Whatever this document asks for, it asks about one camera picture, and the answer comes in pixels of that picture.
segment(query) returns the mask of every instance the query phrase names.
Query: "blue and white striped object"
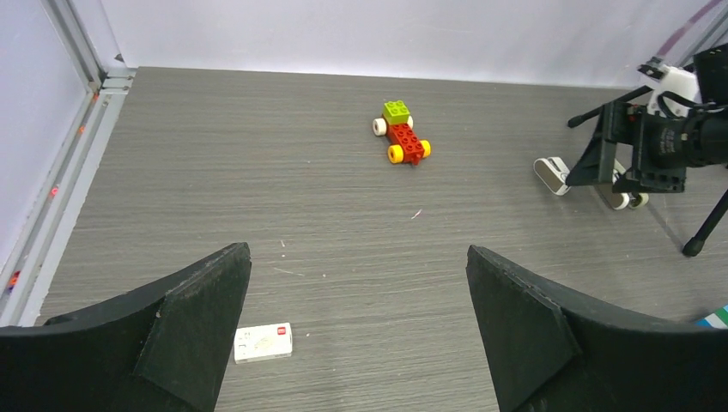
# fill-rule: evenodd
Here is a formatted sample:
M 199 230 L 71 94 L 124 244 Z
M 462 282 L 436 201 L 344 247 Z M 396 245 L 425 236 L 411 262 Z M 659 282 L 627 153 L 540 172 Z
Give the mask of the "blue and white striped object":
M 707 315 L 696 323 L 708 328 L 728 329 L 728 305 L 721 307 L 715 313 Z

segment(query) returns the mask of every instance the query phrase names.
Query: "green stripe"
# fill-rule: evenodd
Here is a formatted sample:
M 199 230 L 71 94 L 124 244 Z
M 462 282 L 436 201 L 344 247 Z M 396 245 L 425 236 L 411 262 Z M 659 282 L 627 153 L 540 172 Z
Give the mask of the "green stripe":
M 718 309 L 718 311 L 715 312 L 715 315 L 718 316 L 724 324 L 728 324 L 728 311 L 726 311 L 724 307 Z

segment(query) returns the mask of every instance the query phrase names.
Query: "gray wood-grain surface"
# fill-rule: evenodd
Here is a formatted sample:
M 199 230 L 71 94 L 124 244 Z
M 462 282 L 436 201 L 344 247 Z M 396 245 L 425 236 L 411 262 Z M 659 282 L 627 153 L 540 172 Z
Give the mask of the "gray wood-grain surface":
M 245 241 L 240 326 L 291 322 L 294 353 L 231 360 L 218 410 L 495 411 L 470 244 L 662 318 L 728 303 L 728 225 L 698 258 L 678 252 L 728 171 L 615 212 L 591 188 L 555 197 L 531 170 L 572 165 L 594 123 L 567 118 L 619 93 L 142 68 L 39 321 Z M 371 132 L 392 99 L 432 143 L 418 167 L 391 165 Z

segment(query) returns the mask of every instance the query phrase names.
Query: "red lego brick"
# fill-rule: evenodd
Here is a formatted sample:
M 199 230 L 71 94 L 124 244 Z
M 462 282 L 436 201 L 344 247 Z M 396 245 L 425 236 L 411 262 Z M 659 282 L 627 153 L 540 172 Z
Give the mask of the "red lego brick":
M 402 163 L 412 163 L 417 166 L 425 155 L 425 148 L 417 138 L 417 134 L 406 123 L 404 124 L 388 124 L 387 137 L 391 144 L 402 146 L 404 159 Z

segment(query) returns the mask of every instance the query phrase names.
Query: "toy car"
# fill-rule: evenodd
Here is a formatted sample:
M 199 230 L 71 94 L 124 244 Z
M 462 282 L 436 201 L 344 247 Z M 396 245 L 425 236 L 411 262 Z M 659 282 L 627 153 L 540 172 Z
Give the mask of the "toy car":
M 391 146 L 387 149 L 387 157 L 392 164 L 412 163 L 417 166 L 420 160 L 430 156 L 430 142 L 418 139 L 413 127 L 410 110 L 401 100 L 387 101 L 382 108 L 382 117 L 373 121 L 374 135 L 389 138 Z

